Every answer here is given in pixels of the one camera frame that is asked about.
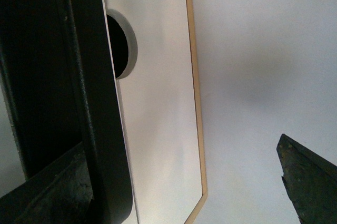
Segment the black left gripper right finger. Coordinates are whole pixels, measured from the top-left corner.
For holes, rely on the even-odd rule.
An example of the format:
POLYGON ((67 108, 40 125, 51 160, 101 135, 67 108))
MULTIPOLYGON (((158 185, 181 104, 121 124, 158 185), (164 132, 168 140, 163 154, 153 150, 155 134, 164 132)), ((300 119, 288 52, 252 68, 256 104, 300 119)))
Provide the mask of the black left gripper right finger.
POLYGON ((276 150, 300 223, 336 223, 336 166, 285 134, 276 150))

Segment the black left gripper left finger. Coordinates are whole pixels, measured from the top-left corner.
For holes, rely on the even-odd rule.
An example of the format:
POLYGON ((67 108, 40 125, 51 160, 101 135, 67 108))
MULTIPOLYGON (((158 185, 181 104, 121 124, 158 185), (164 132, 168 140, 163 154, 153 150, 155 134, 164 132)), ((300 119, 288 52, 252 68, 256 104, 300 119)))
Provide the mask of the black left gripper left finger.
POLYGON ((1 223, 86 223, 93 197, 81 143, 1 197, 1 223))

